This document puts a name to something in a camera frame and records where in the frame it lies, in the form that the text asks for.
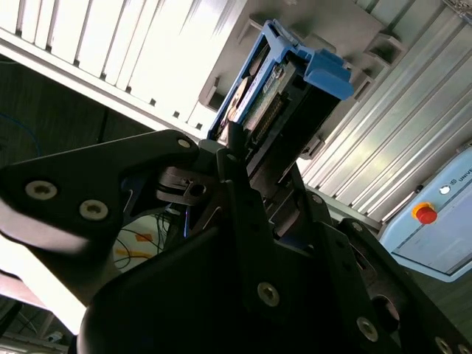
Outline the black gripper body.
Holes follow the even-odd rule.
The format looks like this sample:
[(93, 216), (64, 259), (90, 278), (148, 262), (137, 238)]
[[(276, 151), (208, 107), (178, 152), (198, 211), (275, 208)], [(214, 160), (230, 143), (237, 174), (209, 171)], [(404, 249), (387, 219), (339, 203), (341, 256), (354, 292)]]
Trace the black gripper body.
[(81, 353), (352, 353), (315, 258), (275, 243), (276, 318), (243, 303), (232, 244), (216, 231), (117, 277), (95, 296)]

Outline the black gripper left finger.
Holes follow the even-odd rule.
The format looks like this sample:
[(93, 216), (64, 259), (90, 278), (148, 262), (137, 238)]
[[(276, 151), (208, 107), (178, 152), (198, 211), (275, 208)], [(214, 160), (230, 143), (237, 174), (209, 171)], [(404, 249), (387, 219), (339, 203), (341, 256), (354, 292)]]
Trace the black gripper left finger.
[(112, 263), (120, 229), (171, 203), (189, 207), (194, 225), (179, 244), (143, 263), (216, 231), (235, 251), (245, 306), (256, 311), (260, 299), (275, 319), (275, 242), (260, 194), (233, 152), (206, 151), (174, 130), (4, 167), (1, 268), (65, 325), (81, 327), (99, 291), (128, 272)]

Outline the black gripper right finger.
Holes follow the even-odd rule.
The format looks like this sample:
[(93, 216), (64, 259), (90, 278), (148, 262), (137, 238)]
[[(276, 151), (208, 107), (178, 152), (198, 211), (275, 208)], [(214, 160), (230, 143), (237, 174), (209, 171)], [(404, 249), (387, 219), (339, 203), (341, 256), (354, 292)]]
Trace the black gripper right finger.
[(315, 193), (302, 198), (306, 235), (349, 353), (470, 353), (471, 343), (353, 219), (333, 226)]

